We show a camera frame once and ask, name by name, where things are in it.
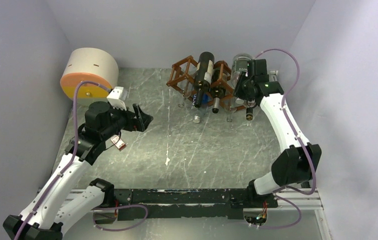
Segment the green wine bottle brown label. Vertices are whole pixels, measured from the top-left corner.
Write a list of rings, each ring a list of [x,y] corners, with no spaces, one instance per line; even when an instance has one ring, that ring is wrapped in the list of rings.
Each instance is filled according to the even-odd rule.
[[[220,76],[220,67],[214,69],[212,75],[212,83],[215,83]],[[210,94],[213,98],[212,113],[217,114],[219,112],[220,99],[225,96],[226,89],[222,85],[210,88]]]

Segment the dark bottle cream label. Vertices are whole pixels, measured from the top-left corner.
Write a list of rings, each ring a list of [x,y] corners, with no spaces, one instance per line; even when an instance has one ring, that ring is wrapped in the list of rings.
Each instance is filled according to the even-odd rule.
[[[214,70],[214,60],[214,55],[209,51],[202,52],[199,56],[194,82],[194,87],[196,90],[194,107],[196,108],[201,107],[203,96],[210,89]]]

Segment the clear bottle silver cap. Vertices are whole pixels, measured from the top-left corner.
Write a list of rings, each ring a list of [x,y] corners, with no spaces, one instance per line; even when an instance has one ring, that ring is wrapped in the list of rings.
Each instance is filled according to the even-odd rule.
[[[247,74],[248,61],[252,59],[252,56],[247,53],[239,53],[233,57],[229,85],[233,88],[234,97],[236,96],[236,85],[239,81],[239,78]]]

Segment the small dark bottle gold cap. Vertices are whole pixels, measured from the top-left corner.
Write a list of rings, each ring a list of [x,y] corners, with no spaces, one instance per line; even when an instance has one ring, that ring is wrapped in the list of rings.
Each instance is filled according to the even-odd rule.
[[[255,107],[248,106],[246,107],[246,120],[252,121],[253,120],[253,109]]]

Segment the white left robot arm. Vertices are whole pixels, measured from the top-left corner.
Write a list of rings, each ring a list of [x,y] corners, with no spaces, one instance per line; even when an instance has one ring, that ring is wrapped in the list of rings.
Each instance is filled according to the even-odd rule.
[[[93,180],[79,196],[65,204],[75,183],[106,150],[106,142],[121,131],[144,132],[153,116],[140,106],[119,109],[108,102],[93,102],[85,122],[75,127],[75,136],[45,186],[20,215],[9,215],[3,228],[12,240],[60,240],[90,210],[116,203],[114,185]]]

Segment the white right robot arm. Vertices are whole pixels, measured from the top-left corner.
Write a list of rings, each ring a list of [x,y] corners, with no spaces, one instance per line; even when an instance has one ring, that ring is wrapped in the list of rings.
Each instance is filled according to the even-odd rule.
[[[300,130],[286,103],[283,88],[277,81],[270,80],[265,59],[234,59],[231,79],[236,84],[234,97],[260,107],[280,146],[281,153],[271,164],[270,171],[249,184],[254,189],[247,192],[247,202],[259,207],[267,194],[291,184],[313,181],[322,150]]]

